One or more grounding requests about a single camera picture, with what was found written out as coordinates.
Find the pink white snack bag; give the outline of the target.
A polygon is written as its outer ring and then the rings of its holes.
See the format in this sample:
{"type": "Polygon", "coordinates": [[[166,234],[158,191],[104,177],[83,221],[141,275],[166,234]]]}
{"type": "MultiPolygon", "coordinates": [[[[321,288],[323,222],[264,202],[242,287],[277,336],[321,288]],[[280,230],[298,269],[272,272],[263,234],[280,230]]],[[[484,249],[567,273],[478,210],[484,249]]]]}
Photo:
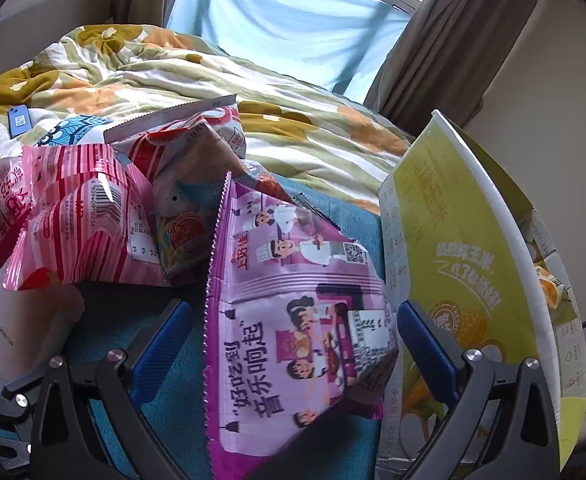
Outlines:
{"type": "Polygon", "coordinates": [[[85,306],[72,285],[19,290],[10,284],[16,245],[32,209],[20,158],[0,160],[0,392],[58,354],[85,306]]]}

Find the pink striped snack bag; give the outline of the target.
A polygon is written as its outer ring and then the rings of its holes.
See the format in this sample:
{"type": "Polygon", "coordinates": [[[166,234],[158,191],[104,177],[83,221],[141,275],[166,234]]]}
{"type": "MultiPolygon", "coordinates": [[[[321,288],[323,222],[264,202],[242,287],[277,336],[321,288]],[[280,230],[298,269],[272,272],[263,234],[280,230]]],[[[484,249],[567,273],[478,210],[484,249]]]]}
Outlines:
{"type": "Polygon", "coordinates": [[[10,284],[36,289],[84,281],[165,287],[151,183],[108,144],[27,146],[32,209],[10,284]]]}

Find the purple snack bag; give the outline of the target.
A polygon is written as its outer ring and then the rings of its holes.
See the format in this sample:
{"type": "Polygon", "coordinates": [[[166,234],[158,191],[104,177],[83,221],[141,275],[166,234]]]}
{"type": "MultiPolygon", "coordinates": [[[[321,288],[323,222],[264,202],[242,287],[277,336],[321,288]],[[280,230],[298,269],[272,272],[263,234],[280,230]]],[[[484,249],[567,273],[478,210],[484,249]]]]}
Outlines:
{"type": "Polygon", "coordinates": [[[366,248],[307,208],[227,179],[206,286],[213,476],[241,479],[323,414],[383,414],[398,344],[366,248]]]}

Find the red white snack bag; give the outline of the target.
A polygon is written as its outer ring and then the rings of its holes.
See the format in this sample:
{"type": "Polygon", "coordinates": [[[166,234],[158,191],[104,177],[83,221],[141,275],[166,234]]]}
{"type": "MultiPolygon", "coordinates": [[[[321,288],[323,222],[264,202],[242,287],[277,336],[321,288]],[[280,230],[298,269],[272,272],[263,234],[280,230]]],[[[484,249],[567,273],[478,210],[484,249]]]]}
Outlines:
{"type": "Polygon", "coordinates": [[[209,258],[227,174],[257,192],[290,199],[270,172],[245,159],[234,94],[127,120],[104,131],[103,139],[152,184],[159,261],[169,280],[209,258]]]}

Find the white orange chip bag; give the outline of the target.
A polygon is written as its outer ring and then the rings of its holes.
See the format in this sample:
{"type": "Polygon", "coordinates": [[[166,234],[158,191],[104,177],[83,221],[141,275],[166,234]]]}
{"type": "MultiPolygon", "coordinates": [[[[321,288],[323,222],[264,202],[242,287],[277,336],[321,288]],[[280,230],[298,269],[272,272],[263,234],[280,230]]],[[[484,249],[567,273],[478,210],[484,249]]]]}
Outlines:
{"type": "Polygon", "coordinates": [[[535,264],[537,278],[550,311],[556,310],[565,296],[565,285],[541,264],[535,264]]]}

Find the teal patterned cloth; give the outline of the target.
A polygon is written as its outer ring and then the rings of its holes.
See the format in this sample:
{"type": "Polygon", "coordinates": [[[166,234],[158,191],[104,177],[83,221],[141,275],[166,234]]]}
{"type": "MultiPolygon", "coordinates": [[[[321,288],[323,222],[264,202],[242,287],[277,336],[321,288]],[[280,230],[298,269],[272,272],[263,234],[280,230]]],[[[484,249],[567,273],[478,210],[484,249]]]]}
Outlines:
{"type": "MultiPolygon", "coordinates": [[[[192,479],[211,478],[204,433],[203,306],[207,264],[174,287],[85,282],[78,285],[85,311],[72,328],[64,355],[71,363],[97,361],[125,348],[174,298],[193,312],[192,330],[159,388],[142,411],[177,464],[192,479]]],[[[305,431],[258,479],[371,479],[380,424],[338,412],[305,431]]]]}

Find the green cardboard box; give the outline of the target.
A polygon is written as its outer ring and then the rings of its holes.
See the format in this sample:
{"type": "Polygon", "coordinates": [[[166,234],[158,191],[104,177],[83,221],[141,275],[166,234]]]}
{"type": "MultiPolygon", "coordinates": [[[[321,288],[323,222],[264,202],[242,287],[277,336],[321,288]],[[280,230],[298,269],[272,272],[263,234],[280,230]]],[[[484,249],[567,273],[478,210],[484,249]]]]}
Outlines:
{"type": "Polygon", "coordinates": [[[459,346],[494,361],[536,358],[567,460],[586,414],[586,342],[570,278],[532,202],[441,112],[386,177],[379,200],[391,304],[417,302],[459,346]],[[565,285],[554,311],[536,263],[565,285]]]}

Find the small blue card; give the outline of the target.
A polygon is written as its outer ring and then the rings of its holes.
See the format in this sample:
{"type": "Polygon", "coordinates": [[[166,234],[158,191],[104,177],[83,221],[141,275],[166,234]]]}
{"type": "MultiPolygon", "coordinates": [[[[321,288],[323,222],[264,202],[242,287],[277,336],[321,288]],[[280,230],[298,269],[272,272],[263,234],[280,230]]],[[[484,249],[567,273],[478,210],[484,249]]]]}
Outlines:
{"type": "Polygon", "coordinates": [[[10,107],[8,110],[8,123],[11,139],[29,132],[32,124],[28,107],[24,104],[10,107]]]}

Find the floral quilt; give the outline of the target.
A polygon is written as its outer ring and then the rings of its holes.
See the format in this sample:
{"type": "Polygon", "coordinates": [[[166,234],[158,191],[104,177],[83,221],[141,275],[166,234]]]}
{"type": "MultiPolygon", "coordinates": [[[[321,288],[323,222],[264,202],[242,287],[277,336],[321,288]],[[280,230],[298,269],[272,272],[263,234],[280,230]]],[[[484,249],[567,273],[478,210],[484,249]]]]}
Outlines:
{"type": "Polygon", "coordinates": [[[237,97],[248,159],[380,210],[379,188],[412,143],[409,133],[345,96],[153,25],[80,26],[0,73],[0,158],[19,154],[66,117],[125,122],[227,94],[237,97]],[[8,110],[21,104],[32,128],[11,139],[8,110]]]}

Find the grey padded headboard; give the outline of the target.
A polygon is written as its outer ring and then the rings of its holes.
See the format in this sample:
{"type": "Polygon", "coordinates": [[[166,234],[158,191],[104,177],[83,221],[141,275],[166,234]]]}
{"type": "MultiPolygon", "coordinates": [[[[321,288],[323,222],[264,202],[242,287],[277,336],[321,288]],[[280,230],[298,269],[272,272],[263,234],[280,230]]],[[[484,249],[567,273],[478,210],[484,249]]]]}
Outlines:
{"type": "Polygon", "coordinates": [[[111,0],[48,0],[0,20],[0,72],[30,60],[66,32],[110,18],[111,0]]]}

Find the right brown curtain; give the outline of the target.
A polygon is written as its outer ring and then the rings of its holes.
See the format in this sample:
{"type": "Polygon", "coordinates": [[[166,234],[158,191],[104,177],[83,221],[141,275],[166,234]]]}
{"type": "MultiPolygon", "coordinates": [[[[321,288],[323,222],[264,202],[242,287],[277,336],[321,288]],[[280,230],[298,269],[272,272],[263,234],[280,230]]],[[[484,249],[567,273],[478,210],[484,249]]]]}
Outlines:
{"type": "Polygon", "coordinates": [[[466,125],[537,1],[423,0],[375,76],[366,107],[414,136],[433,110],[466,125]]]}

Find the light blue window sheet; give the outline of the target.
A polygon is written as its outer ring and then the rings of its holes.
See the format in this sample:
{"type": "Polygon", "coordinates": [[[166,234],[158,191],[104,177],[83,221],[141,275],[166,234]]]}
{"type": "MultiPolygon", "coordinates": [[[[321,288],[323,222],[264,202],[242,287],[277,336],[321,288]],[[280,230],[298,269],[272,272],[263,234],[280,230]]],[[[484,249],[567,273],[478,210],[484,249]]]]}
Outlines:
{"type": "Polygon", "coordinates": [[[380,0],[175,0],[167,26],[363,102],[409,20],[380,0]]]}

